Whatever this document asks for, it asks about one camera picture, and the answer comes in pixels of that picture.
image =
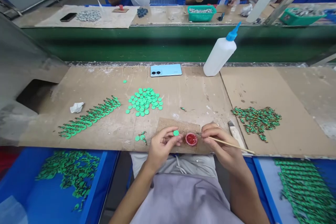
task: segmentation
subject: white bottle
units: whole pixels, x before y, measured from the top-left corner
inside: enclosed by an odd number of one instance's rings
[[[231,55],[237,49],[234,39],[237,37],[237,31],[241,22],[229,32],[227,37],[219,38],[216,41],[206,63],[204,64],[203,71],[206,76],[215,76],[228,61]]]
[[[253,23],[257,20],[257,18],[260,16],[262,11],[266,8],[266,6],[269,4],[271,0],[258,0],[258,2],[255,4],[253,10],[247,17],[246,21],[248,23]]]

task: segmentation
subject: paintbrush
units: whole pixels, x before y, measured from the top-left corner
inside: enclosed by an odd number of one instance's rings
[[[231,146],[231,147],[235,147],[235,148],[237,148],[237,149],[241,149],[242,151],[246,151],[246,152],[249,152],[249,153],[251,153],[251,154],[255,154],[254,151],[251,151],[251,150],[242,148],[242,147],[240,147],[240,146],[233,145],[233,144],[228,143],[228,142],[224,142],[224,141],[222,141],[222,140],[218,140],[218,139],[213,138],[213,137],[211,137],[211,136],[208,136],[208,137],[211,138],[211,139],[213,139],[213,140],[215,140],[216,142],[219,142],[219,143],[222,143],[222,144],[225,144],[225,145],[229,145],[229,146]]]

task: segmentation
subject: wooden stick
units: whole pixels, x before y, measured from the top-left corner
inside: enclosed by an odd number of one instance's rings
[[[211,136],[208,136],[208,137],[211,138],[211,139],[213,139],[213,140],[215,140],[216,142],[220,142],[220,143],[222,143],[222,144],[226,144],[226,145],[229,145],[229,146],[231,146],[231,147],[235,147],[235,148],[241,149],[241,150],[246,151],[246,152],[249,152],[249,153],[251,153],[251,154],[255,154],[255,152],[252,151],[252,150],[248,150],[248,149],[242,148],[242,147],[240,147],[240,146],[236,146],[236,145],[233,145],[233,144],[231,144],[231,143],[228,143],[228,142],[224,142],[224,141],[218,140],[218,139],[213,138],[213,137],[211,137]]]

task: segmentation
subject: red paint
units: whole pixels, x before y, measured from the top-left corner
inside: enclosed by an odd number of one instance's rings
[[[187,142],[187,144],[189,144],[190,146],[194,146],[197,144],[197,136],[194,133],[188,133],[185,136],[185,141]]]

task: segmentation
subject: blue bin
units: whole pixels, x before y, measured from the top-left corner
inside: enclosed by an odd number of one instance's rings
[[[98,223],[119,157],[119,151],[87,150],[100,158],[83,210],[72,211],[82,198],[72,196],[74,187],[61,189],[62,174],[35,181],[46,158],[57,149],[27,147],[0,182],[0,202],[9,196],[24,207],[29,224]]]

